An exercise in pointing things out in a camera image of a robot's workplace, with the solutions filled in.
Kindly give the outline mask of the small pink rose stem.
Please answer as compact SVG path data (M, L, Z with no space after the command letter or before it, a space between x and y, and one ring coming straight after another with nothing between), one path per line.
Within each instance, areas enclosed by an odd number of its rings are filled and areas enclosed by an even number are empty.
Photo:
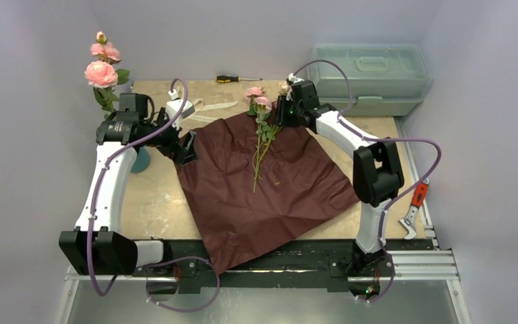
M255 193L258 181L261 180L260 165L268 152L275 135L281 130L280 127L269 122L272 113L272 102L266 97L263 88L253 86L244 92L244 97L249 103L247 115L252 117L256 124L255 135L257 136L256 152L252 157L252 167L254 169L254 184L252 192Z

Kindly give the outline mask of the cream printed ribbon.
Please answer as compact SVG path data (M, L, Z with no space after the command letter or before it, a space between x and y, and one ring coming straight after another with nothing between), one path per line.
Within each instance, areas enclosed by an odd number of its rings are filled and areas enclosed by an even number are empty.
M197 98L192 103L192 105L194 106L195 112L189 113L189 115L187 117L185 117L184 120L191 119L191 120L194 120L197 122L211 123L211 122L214 122L215 120L217 120L217 118L200 115L200 112L212 111L212 110L217 110L217 109L227 109L227 108L236 106L238 103L239 103L238 101L232 101L232 102L228 102L228 103L216 103L216 104L206 105L202 98Z

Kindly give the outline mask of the dark maroon wrapping paper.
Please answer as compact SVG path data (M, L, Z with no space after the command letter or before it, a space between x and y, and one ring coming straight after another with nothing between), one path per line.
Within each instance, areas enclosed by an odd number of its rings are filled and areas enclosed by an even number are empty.
M253 193L255 131L255 121L244 113L196 128L198 159L177 167L218 274L281 247L358 202L349 178L304 128L284 128L275 136Z

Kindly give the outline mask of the large pink rose stem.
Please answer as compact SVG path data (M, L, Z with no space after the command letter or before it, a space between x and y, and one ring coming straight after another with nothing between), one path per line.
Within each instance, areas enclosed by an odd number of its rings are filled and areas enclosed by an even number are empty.
M102 31L95 34L90 53L94 60L86 67L84 77L92 87L94 99L105 119L108 119L116 112L114 102L119 101L115 87L130 80L130 71L117 67L121 63L121 53Z

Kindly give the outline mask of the mauve rose leafy stem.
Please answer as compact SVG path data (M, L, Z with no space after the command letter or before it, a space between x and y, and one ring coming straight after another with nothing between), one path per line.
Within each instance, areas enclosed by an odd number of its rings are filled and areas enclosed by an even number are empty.
M284 102L289 98L290 92L291 86L287 81L282 81L279 83L279 93L277 99L272 103L273 119L270 124L270 129L266 131L266 150L270 148L271 143L275 140L276 134L283 128L283 108L285 106Z

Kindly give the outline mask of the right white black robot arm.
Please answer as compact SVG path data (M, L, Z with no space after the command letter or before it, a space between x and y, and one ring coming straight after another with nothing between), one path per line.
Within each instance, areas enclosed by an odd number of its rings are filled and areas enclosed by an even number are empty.
M277 101L276 125L308 128L353 161L353 189L362 205L350 266L367 275L385 256L386 214L405 183L397 145L362 131L335 107L322 104L313 82L291 74L285 83L289 91Z

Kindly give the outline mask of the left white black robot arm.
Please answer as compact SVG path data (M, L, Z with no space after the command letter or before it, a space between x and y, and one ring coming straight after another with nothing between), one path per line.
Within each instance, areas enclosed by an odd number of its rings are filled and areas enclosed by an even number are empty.
M156 148L176 165L197 158L195 132L180 139L183 119L193 104L169 92L170 101L157 115L149 113L153 100L146 94L123 93L119 108L96 131L96 166L84 208L69 231L62 231L59 247L79 275L131 275L148 265L158 276L172 272L174 258L160 239L132 240L121 234L121 210L126 184L141 148Z

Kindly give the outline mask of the teal cylindrical vase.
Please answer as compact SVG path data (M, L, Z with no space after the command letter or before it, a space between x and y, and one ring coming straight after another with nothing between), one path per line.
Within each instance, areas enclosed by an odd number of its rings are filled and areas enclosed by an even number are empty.
M131 173L140 173L148 168L151 162L150 153L146 147L140 147L137 152L136 160L130 170Z

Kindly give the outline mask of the yellow black screwdriver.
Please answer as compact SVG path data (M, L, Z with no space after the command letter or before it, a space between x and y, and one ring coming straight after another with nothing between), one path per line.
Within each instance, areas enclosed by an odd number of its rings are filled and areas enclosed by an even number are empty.
M240 76L227 76L227 75L219 75L216 77L216 82L221 84L226 83L234 83L241 81L261 81L261 78L242 78Z

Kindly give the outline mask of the green translucent plastic toolbox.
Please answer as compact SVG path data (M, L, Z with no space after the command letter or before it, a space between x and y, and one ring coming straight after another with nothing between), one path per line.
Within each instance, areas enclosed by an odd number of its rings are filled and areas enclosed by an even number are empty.
M411 44L316 45L312 59L307 74L320 101L347 116L406 116L432 81L421 50Z

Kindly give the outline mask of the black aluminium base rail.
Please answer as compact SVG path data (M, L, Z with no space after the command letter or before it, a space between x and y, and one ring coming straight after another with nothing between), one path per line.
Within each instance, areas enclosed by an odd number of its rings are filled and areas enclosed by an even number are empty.
M316 288L328 292L362 290L363 284L388 280L457 279L455 258L439 250L433 240L388 239L390 259L371 262L356 270L352 263L354 241L348 239L296 240L220 275L204 262L208 258L200 240L170 240L174 265L136 269L118 280L178 284L179 293L197 294L202 288Z

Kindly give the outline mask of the orange handled utility knife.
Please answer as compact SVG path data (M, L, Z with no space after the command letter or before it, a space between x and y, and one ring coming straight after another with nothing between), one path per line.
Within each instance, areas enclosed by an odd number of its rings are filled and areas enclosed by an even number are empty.
M415 219L418 216L418 212L424 203L429 183L429 179L426 178L423 182L420 182L416 186L409 206L409 210L406 216L399 220L399 223L404 227L404 229L407 232L405 237L403 238L404 240L413 240L417 235L415 229Z

